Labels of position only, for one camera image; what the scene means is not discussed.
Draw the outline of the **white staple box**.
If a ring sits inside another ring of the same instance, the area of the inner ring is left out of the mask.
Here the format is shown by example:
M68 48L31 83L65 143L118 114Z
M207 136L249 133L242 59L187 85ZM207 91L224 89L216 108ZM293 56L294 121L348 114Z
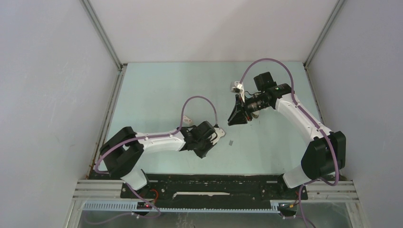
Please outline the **white staple box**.
M190 119L189 117L187 117L187 116L183 116L182 117L182 122L184 123L184 124L192 124L192 119Z

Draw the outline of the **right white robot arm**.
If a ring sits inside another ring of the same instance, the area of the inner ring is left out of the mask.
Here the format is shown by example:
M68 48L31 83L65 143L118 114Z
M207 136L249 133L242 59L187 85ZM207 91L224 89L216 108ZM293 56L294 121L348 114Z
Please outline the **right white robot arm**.
M247 124L260 110L271 107L296 127L307 145L300 164L279 177L277 194L288 199L295 193L295 187L331 173L338 175L340 169L345 167L345 135L321 124L297 100L291 86L278 85L270 72L254 77L254 82L258 91L249 98L244 95L243 83L235 81L231 85L230 90L236 95L228 125Z

